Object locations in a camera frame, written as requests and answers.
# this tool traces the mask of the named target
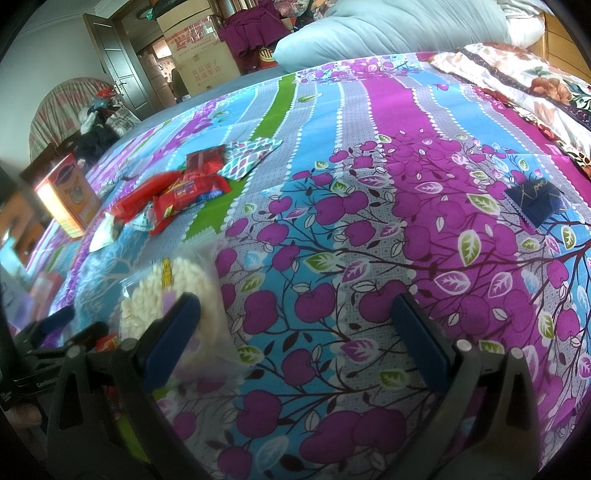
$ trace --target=pile of clothes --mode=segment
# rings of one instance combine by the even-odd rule
[[[74,141],[73,154],[84,172],[94,166],[104,153],[136,126],[140,120],[123,105],[113,87],[97,92],[92,105],[78,114],[81,136]]]

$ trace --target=purple clothing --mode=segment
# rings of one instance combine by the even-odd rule
[[[229,17],[226,26],[220,29],[220,38],[227,42],[235,56],[242,57],[249,50],[268,47],[289,33],[273,1],[265,0],[257,7],[241,10]]]

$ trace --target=cardboard box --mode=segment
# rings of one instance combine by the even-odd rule
[[[144,72],[146,72],[146,75],[148,76],[148,80],[152,80],[153,78],[162,76],[160,65],[158,65],[158,62],[156,61],[156,58],[154,58],[154,55],[149,54],[144,57],[138,58],[139,62],[142,64]]]
[[[100,208],[100,200],[68,155],[35,188],[53,218],[71,238],[80,238]]]
[[[182,63],[199,52],[221,42],[217,18],[209,8],[186,18],[164,33],[166,44],[176,63]]]
[[[154,89],[154,91],[161,89],[162,87],[166,86],[166,79],[162,75],[158,75],[150,80],[150,85]]]
[[[286,29],[290,32],[294,31],[294,25],[296,24],[297,17],[282,18],[281,22],[285,25]]]
[[[196,13],[207,10],[208,8],[212,9],[213,15],[221,16],[216,0],[187,0],[157,18],[158,25],[160,25],[161,30],[166,33],[179,22],[192,17]]]
[[[191,96],[240,76],[240,70],[225,42],[202,51],[177,67]]]
[[[174,97],[170,87],[165,85],[160,90],[156,90],[156,95],[164,105],[164,108],[168,108],[169,106],[173,106],[177,104],[177,99]]]

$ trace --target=red bag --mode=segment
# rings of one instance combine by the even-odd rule
[[[213,175],[220,171],[225,162],[222,158],[225,145],[199,150],[198,152],[187,155],[186,173]]]
[[[156,226],[164,219],[181,210],[219,197],[232,190],[226,179],[220,175],[199,175],[189,173],[186,178],[175,182],[159,197],[154,197]]]
[[[162,193],[171,183],[177,181],[183,175],[182,170],[165,171],[158,173],[143,182],[138,188],[125,197],[119,199],[111,207],[111,213],[123,223],[133,219],[146,204],[155,196]]]

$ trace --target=patterned pouch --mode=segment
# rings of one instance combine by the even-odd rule
[[[230,180],[242,180],[282,142],[283,140],[262,137],[247,142],[231,142],[222,153],[226,164],[217,173]]]
[[[504,195],[534,228],[539,228],[555,213],[565,212],[569,208],[562,192],[546,179],[511,187],[505,190]]]

